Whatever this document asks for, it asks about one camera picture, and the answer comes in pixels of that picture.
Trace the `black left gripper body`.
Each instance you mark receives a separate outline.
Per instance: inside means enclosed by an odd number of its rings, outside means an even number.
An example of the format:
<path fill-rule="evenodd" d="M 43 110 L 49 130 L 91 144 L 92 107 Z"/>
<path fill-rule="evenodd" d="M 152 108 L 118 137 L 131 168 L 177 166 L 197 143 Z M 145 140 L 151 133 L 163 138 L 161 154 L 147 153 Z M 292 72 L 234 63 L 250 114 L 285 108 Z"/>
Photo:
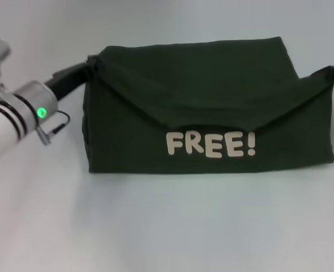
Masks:
<path fill-rule="evenodd" d="M 88 80 L 88 65 L 83 62 L 53 74 L 44 84 L 57 100 L 62 100 Z"/>

